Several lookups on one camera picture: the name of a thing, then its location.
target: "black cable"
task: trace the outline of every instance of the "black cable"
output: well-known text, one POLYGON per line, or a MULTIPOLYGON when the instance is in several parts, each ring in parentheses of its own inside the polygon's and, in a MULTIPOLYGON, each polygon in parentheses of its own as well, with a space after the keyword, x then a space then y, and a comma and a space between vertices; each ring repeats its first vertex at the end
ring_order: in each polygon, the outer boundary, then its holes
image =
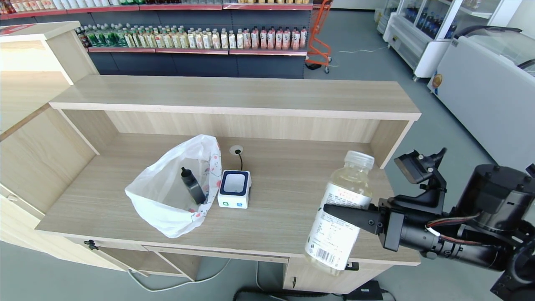
POLYGON ((236 153, 238 154, 238 156, 240 156, 240 170, 243 170, 243 160, 241 159, 241 151, 237 149, 236 153))
POLYGON ((293 290, 280 290, 280 291, 261 291, 257 288, 241 288, 239 289, 232 298, 232 301, 238 300, 238 296, 243 293, 248 292, 252 294, 260 295, 274 295, 274 296, 285 296, 285 297, 302 297, 302 298, 319 298, 328 296, 328 292, 310 292, 310 291, 293 291, 293 290))
POLYGON ((394 294, 389 292, 388 290, 385 290, 385 289, 381 289, 381 292, 385 292, 387 294, 389 294, 390 296, 392 296, 392 299, 394 299, 394 301, 396 301, 396 297, 394 297, 394 294))

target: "wall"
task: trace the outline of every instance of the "wall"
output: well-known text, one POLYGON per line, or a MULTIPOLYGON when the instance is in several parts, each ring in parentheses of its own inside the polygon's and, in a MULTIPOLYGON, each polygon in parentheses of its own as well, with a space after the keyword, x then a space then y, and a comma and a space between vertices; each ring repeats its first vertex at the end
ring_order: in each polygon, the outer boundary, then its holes
POLYGON ((375 10, 385 7, 386 0, 334 0, 332 9, 375 10))
POLYGON ((532 37, 535 37, 535 0, 524 0, 518 7, 513 18, 509 22, 509 27, 520 28, 532 37))

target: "black bottle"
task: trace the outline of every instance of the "black bottle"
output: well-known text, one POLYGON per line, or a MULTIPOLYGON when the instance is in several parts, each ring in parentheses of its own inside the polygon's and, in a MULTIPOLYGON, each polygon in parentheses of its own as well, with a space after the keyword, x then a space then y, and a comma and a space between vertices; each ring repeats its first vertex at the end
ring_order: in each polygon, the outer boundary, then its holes
POLYGON ((202 191, 201 186, 197 182, 197 179, 193 175, 192 171, 182 167, 182 173, 180 174, 182 181, 188 188, 189 194, 192 196, 193 200, 200 205, 206 201, 204 192, 202 191))

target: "bottle cap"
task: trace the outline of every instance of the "bottle cap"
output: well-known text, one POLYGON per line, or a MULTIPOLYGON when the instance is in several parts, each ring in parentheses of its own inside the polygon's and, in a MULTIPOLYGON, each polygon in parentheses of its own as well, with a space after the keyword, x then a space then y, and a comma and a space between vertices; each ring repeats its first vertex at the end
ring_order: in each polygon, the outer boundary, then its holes
POLYGON ((367 169, 372 169, 375 158, 370 155, 350 150, 347 152, 344 161, 356 164, 358 166, 362 166, 367 169))

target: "display refrigerator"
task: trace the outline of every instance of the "display refrigerator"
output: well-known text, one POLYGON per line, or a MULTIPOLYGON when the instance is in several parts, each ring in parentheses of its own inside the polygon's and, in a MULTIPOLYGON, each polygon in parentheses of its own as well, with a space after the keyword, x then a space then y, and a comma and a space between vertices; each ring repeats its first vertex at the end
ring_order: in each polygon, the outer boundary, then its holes
POLYGON ((455 32, 474 25, 507 26, 522 0, 400 0, 383 39, 412 68, 429 78, 455 32))
POLYGON ((476 26, 455 35, 428 87, 499 164, 535 163, 535 40, 476 26))

